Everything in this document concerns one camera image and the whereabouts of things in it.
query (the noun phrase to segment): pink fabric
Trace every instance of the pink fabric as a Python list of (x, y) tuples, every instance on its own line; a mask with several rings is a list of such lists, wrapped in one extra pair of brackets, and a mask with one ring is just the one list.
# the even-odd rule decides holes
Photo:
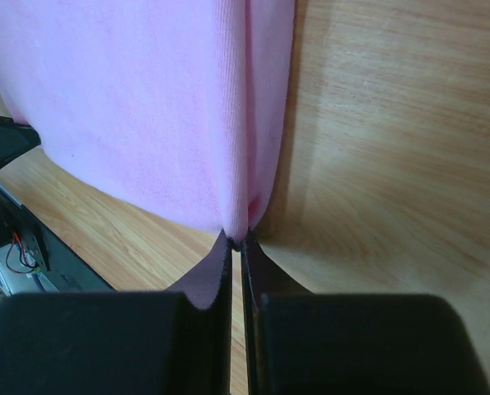
[(240, 239), (278, 162), (293, 0), (0, 0), (0, 91), (84, 182)]

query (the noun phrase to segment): folded cloth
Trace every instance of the folded cloth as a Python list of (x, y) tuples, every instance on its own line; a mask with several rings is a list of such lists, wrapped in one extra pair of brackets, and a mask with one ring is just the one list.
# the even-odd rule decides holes
[(241, 239), (272, 192), (293, 17), (293, 0), (0, 1), (0, 92), (69, 173)]

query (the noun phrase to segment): wooden table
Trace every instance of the wooden table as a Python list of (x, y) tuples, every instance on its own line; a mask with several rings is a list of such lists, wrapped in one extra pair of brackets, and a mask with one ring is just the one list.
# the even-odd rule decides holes
[[(444, 296), (490, 378), (490, 0), (297, 6), (265, 250), (318, 292)], [(118, 289), (168, 286), (215, 239), (86, 186), (40, 149), (0, 181)]]

